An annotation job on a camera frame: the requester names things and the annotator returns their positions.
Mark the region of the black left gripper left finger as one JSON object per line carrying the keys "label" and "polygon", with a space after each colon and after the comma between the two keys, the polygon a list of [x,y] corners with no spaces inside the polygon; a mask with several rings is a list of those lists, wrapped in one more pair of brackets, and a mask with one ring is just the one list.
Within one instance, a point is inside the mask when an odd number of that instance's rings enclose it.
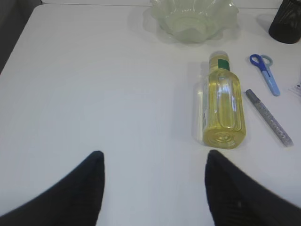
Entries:
{"label": "black left gripper left finger", "polygon": [[0,217],[2,226],[95,226],[105,186],[104,154],[92,152],[51,188]]}

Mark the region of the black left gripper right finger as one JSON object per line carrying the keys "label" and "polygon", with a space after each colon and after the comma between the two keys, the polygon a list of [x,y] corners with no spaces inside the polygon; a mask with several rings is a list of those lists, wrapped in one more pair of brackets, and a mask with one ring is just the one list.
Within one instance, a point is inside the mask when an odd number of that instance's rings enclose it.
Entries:
{"label": "black left gripper right finger", "polygon": [[207,155],[207,202],[216,226],[299,226],[301,209],[261,186],[217,150]]}

